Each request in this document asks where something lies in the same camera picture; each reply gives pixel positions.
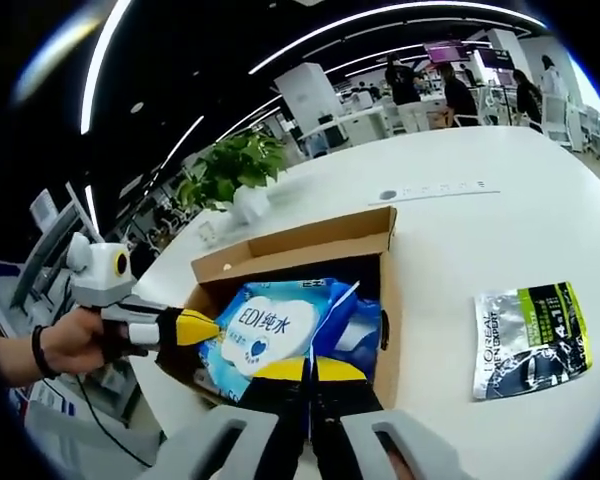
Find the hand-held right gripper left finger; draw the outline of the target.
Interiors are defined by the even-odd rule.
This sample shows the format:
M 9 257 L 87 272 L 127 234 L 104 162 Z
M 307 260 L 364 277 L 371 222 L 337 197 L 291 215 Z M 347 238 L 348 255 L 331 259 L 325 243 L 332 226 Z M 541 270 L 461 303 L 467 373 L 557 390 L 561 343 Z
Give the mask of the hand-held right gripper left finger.
M 220 405 L 159 449 L 146 479 L 292 479 L 306 439 L 303 362 L 258 372 L 235 406 Z

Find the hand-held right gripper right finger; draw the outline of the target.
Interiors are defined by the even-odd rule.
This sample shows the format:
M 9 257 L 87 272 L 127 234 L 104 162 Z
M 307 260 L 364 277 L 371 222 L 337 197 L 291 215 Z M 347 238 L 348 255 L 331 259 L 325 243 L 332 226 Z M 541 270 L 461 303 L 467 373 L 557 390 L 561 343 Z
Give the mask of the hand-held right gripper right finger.
M 385 409 L 354 366 L 312 365 L 310 442 L 324 479 L 469 479 L 456 449 L 403 410 Z

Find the person's left hand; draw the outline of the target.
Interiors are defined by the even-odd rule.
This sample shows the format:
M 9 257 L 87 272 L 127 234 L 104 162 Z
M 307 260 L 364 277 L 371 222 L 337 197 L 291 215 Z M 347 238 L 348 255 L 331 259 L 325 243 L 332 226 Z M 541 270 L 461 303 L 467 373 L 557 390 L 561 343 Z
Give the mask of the person's left hand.
M 98 312 L 76 308 L 39 335 L 42 358 L 54 374 L 85 374 L 124 356 L 104 354 L 104 320 Z M 136 356 L 147 356 L 140 351 Z

